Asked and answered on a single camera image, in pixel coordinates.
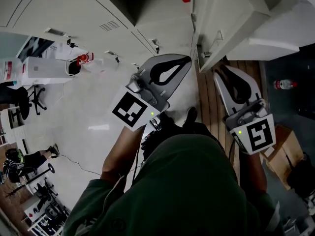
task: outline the person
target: person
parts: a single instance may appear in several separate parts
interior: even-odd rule
[[[57,145],[50,146],[47,150],[40,150],[30,155],[23,155],[18,148],[10,148],[5,153],[3,174],[12,183],[25,183],[23,177],[28,173],[37,171],[38,167],[49,158],[59,156]]]
[[[178,127],[162,115],[162,129],[142,144],[145,163],[125,193],[145,127],[124,127],[63,235],[284,235],[259,153],[240,153],[240,187],[222,146],[196,117],[190,109]]]

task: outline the wooden floor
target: wooden floor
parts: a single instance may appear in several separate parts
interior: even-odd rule
[[[213,71],[215,69],[219,70],[221,64],[230,65],[248,73],[256,80],[259,89],[262,92],[260,69],[257,61],[225,60],[217,63],[212,69],[208,70],[206,73],[199,73],[199,64],[197,60],[195,61],[199,87],[202,122],[207,126],[212,135],[215,136],[221,143],[222,147],[225,150],[225,154],[227,157],[229,157],[230,162],[232,163],[236,171],[237,177],[239,179],[238,146],[235,145],[231,150],[231,154],[229,154],[233,138],[225,128],[223,118],[226,116],[226,111],[219,97],[213,79]]]

